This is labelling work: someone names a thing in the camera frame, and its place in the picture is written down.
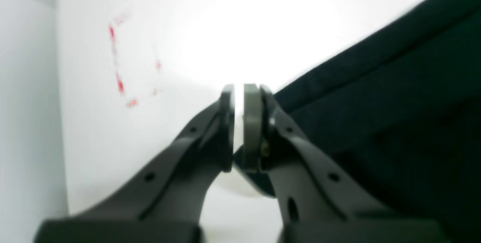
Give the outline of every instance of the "black fabric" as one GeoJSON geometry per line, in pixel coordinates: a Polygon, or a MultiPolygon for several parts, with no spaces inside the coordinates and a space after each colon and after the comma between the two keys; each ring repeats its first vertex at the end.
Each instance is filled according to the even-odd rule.
{"type": "Polygon", "coordinates": [[[481,241],[481,0],[426,0],[275,97],[368,191],[481,241]]]}

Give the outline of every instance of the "mounting hole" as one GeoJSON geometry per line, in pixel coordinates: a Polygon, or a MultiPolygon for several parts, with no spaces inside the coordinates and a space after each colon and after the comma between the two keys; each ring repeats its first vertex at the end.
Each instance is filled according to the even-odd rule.
{"type": "Polygon", "coordinates": [[[289,217],[292,222],[299,221],[299,212],[297,212],[297,205],[293,198],[287,200],[287,209],[289,211],[289,217]]]}
{"type": "Polygon", "coordinates": [[[339,182],[339,180],[340,180],[339,176],[335,173],[329,173],[328,177],[329,177],[329,179],[331,179],[334,182],[339,182]]]}
{"type": "Polygon", "coordinates": [[[146,182],[151,182],[153,181],[155,178],[155,173],[148,173],[145,177],[144,177],[144,180],[146,182]]]}

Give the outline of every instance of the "red marking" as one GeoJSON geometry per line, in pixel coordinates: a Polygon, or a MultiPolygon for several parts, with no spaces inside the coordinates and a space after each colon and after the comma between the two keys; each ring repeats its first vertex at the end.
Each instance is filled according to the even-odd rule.
{"type": "Polygon", "coordinates": [[[115,20],[115,25],[120,26],[120,25],[122,25],[125,21],[126,21],[126,20],[121,20],[121,19],[115,20]]]}
{"type": "Polygon", "coordinates": [[[110,31],[110,38],[112,41],[115,41],[115,30],[112,27],[112,24],[109,25],[109,31],[110,31]]]}
{"type": "Polygon", "coordinates": [[[120,79],[120,76],[116,74],[117,77],[117,86],[119,87],[119,92],[123,94],[125,92],[124,90],[124,82],[120,79]]]}
{"type": "Polygon", "coordinates": [[[132,100],[127,103],[127,106],[135,106],[137,103],[138,103],[137,100],[132,100]]]}

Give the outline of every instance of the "white wall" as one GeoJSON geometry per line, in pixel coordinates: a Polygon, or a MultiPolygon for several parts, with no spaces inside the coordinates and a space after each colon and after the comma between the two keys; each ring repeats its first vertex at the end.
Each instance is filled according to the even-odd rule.
{"type": "Polygon", "coordinates": [[[55,10],[0,0],[0,242],[67,215],[55,10]]]}
{"type": "MultiPolygon", "coordinates": [[[[70,211],[115,191],[223,85],[278,91],[420,1],[58,0],[70,211]]],[[[236,98],[241,115],[241,90],[236,98]]],[[[274,242],[282,226],[276,200],[235,171],[209,189],[201,225],[209,242],[274,242]]]]}

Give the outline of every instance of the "white backdrop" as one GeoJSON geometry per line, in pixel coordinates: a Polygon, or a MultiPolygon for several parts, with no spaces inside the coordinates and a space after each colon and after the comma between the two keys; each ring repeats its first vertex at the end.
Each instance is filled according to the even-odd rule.
{"type": "MultiPolygon", "coordinates": [[[[115,191],[225,84],[278,91],[420,1],[58,0],[70,212],[115,191]]],[[[201,225],[209,242],[274,242],[282,223],[276,200],[233,171],[209,189],[201,225]]]]}

